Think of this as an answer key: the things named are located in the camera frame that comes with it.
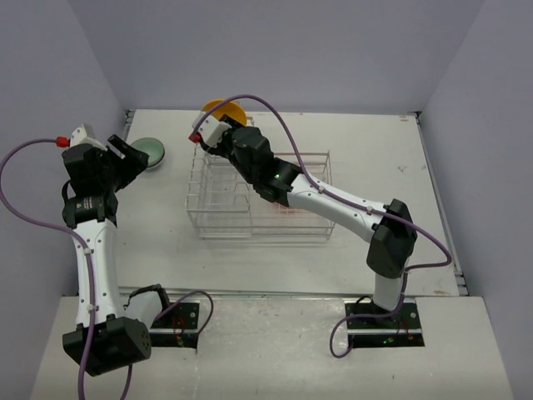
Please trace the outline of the mint green bowl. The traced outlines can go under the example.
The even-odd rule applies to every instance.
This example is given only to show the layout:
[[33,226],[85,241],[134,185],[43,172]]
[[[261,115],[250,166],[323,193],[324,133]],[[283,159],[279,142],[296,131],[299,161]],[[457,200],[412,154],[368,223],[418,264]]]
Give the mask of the mint green bowl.
[[131,146],[148,155],[148,171],[159,168],[162,165],[166,149],[160,140],[154,137],[142,137],[132,142]]

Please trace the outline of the yellow bowl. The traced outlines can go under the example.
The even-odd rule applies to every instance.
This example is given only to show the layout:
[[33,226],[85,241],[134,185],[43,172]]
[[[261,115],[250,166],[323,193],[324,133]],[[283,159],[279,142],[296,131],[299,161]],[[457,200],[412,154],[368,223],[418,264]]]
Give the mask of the yellow bowl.
[[231,126],[245,127],[247,125],[247,115],[238,102],[232,101],[213,111],[208,116],[207,121],[218,121]]

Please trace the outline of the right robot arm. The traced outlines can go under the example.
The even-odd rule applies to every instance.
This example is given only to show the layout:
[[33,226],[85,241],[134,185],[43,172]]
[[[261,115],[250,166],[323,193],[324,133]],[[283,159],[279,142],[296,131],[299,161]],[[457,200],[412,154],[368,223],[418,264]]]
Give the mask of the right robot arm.
[[225,158],[262,199],[314,213],[368,243],[366,264],[375,273],[372,319],[388,328],[401,318],[406,263],[417,240],[407,205],[397,199],[371,202],[324,183],[275,156],[256,127],[229,127],[214,142],[198,133],[191,140],[206,153]]

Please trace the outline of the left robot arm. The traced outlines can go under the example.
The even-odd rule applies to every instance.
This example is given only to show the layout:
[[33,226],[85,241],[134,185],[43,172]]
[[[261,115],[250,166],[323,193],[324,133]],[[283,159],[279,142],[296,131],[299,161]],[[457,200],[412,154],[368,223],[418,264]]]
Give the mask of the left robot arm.
[[121,301],[115,263],[117,191],[148,166],[148,155],[112,135],[103,145],[77,128],[62,153],[72,197],[62,190],[62,218],[74,234],[78,274],[76,328],[62,337],[65,353],[92,377],[147,360],[151,326],[165,327],[173,307],[154,284]]

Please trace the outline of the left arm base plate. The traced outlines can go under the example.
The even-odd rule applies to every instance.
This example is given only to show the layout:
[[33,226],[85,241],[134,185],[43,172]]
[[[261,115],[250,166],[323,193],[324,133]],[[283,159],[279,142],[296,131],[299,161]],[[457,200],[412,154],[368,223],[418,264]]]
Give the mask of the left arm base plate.
[[149,329],[154,348],[197,349],[200,304],[183,302],[155,321]]

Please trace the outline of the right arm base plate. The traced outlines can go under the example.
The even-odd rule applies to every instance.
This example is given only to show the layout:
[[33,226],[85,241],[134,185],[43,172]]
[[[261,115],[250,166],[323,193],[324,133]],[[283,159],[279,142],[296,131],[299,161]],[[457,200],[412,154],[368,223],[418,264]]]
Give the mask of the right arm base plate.
[[346,323],[351,348],[422,348],[425,346],[420,315],[414,300],[403,303],[388,318],[360,317]]

